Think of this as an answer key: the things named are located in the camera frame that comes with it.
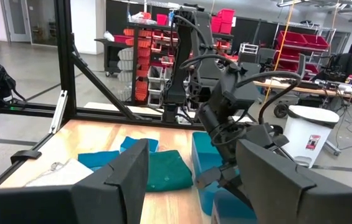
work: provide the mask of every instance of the folded cloth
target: folded cloth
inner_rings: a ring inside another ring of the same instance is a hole
[[[131,137],[126,137],[125,140],[120,145],[120,152],[124,152],[126,149],[132,147],[139,139],[133,139]],[[150,146],[150,152],[156,152],[158,150],[159,142],[155,139],[148,139],[148,145]]]
[[[192,173],[177,150],[150,154],[147,192],[180,190],[192,185]]]
[[[119,155],[119,151],[81,153],[78,155],[77,160],[91,170],[96,171],[102,166],[107,165]]]

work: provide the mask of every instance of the pedal bin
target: pedal bin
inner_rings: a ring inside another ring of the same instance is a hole
[[[283,134],[289,143],[283,148],[296,163],[312,168],[328,135],[339,121],[330,110],[308,106],[289,106]]]

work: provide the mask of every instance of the red label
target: red label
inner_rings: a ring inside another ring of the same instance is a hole
[[[315,149],[315,147],[317,146],[318,141],[320,140],[321,136],[312,134],[310,136],[310,138],[308,139],[307,145],[306,145],[306,149],[309,149],[311,151],[313,151]]]

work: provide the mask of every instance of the white paper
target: white paper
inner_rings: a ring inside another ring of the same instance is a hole
[[[26,187],[40,187],[50,185],[72,185],[86,178],[93,171],[75,159],[63,164],[53,164],[52,168],[41,174],[35,180],[26,184]]]

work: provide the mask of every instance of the green towel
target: green towel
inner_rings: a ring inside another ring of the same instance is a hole
[[[192,173],[177,150],[150,154],[147,192],[180,190],[192,185]]]

